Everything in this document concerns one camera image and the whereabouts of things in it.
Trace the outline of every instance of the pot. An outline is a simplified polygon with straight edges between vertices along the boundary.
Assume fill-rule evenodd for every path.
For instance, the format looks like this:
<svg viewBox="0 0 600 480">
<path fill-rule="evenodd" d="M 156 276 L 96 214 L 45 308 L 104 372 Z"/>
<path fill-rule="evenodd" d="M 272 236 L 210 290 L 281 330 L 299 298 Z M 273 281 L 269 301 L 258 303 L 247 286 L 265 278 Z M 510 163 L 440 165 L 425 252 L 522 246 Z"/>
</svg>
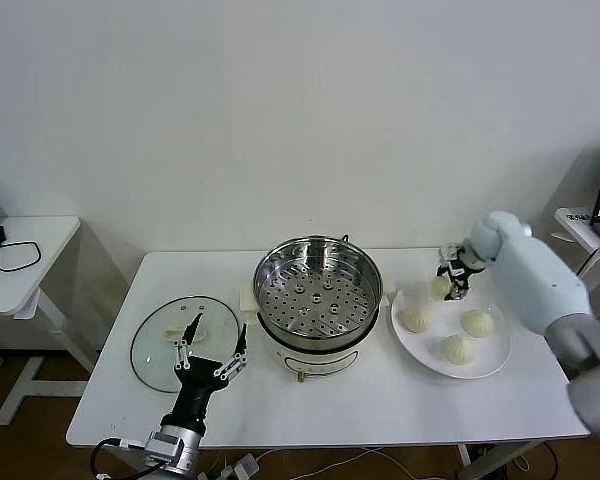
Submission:
<svg viewBox="0 0 600 480">
<path fill-rule="evenodd" d="M 296 373 L 334 373 L 353 363 L 375 325 L 382 278 L 348 241 L 310 236 L 271 250 L 253 277 L 258 318 L 274 355 Z"/>
</svg>

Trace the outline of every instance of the glass lid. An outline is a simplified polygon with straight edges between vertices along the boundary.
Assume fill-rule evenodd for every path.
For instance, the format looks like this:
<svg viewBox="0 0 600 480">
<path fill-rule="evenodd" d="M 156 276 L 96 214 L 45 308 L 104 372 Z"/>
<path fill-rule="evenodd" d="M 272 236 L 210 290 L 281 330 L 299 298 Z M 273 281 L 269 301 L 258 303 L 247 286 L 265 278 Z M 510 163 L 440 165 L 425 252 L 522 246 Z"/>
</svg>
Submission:
<svg viewBox="0 0 600 480">
<path fill-rule="evenodd" d="M 187 327 L 198 318 L 193 338 Z M 234 353 L 240 325 L 220 300 L 205 296 L 178 298 L 158 308 L 140 325 L 131 344 L 131 366 L 138 379 L 160 392 L 176 393 L 174 342 L 183 337 L 196 357 L 227 362 Z"/>
</svg>

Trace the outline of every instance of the stainless steel steamer basket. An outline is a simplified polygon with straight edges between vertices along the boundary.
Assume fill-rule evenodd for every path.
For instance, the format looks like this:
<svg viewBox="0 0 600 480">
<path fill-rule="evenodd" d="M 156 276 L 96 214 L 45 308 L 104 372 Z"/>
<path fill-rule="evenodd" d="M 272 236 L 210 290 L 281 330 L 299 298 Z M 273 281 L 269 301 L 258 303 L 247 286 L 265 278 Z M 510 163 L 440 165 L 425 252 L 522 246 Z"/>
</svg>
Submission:
<svg viewBox="0 0 600 480">
<path fill-rule="evenodd" d="M 271 337 L 298 352 L 328 354 L 371 331 L 382 278 L 347 236 L 311 236 L 271 250 L 256 268 L 253 293 L 260 323 Z"/>
</svg>

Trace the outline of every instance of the white wall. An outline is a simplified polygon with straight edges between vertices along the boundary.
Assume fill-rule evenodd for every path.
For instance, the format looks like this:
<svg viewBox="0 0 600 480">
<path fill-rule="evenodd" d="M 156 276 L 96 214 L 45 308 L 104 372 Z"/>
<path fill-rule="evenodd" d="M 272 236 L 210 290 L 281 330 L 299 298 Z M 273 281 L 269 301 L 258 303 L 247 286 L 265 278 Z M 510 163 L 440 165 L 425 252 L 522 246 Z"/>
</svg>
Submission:
<svg viewBox="0 0 600 480">
<path fill-rule="evenodd" d="M 0 206 L 79 215 L 127 279 L 537 224 L 599 176 L 600 0 L 0 1 Z"/>
</svg>

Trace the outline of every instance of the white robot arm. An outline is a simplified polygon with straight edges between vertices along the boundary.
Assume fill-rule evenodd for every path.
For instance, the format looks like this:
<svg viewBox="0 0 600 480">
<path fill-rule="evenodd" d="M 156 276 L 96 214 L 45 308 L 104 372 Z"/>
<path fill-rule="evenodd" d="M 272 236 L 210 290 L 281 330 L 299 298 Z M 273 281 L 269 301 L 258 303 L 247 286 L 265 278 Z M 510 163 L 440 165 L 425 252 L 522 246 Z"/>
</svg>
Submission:
<svg viewBox="0 0 600 480">
<path fill-rule="evenodd" d="M 600 436 L 600 322 L 580 279 L 531 228 L 506 212 L 478 222 L 461 245 L 440 249 L 438 275 L 449 275 L 447 300 L 463 298 L 470 275 L 489 267 L 495 290 L 531 331 L 544 336 L 556 357 L 581 374 L 568 387 L 574 411 Z"/>
</svg>

